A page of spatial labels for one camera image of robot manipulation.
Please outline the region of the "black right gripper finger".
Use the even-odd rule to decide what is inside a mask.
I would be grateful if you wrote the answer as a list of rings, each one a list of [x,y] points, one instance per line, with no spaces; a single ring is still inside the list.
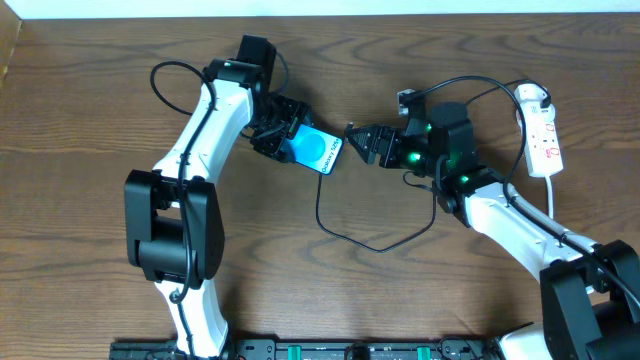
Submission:
[[[354,146],[374,146],[379,141],[382,129],[382,125],[355,127],[350,123],[345,129],[345,138]]]
[[[360,145],[352,143],[352,147],[361,159],[368,165],[375,163],[377,156],[380,154],[379,147],[374,145]]]

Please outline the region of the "blue Samsung Galaxy smartphone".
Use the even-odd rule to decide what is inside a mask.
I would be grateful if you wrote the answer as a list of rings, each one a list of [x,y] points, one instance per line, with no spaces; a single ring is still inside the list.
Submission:
[[[343,148],[343,140],[308,125],[301,125],[289,140],[295,162],[322,175],[330,175]]]

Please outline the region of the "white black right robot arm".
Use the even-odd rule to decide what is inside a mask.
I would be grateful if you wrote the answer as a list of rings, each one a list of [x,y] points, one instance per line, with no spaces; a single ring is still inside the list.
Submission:
[[[406,110],[405,128],[348,125],[345,136],[367,163],[432,180],[444,212],[493,239],[540,285],[543,320],[486,347],[494,359],[636,359],[639,257],[621,240],[601,245],[522,199],[477,155],[461,103]]]

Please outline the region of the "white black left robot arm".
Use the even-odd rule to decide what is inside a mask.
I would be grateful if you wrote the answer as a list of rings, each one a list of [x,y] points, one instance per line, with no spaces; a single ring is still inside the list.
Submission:
[[[152,170],[125,181],[127,256],[168,304],[178,359],[235,355],[214,282],[225,244],[216,188],[246,128],[258,153],[294,159],[292,141],[310,124],[310,108],[270,88],[280,58],[267,39],[246,35],[235,57],[195,69],[200,98],[180,137]]]

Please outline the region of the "white power strip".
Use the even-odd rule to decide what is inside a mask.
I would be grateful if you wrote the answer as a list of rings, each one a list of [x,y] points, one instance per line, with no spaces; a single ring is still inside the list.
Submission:
[[[521,105],[524,119],[516,116],[526,132],[524,155],[528,173],[534,178],[551,177],[563,170],[561,149],[555,124],[555,108],[541,108],[533,102]]]

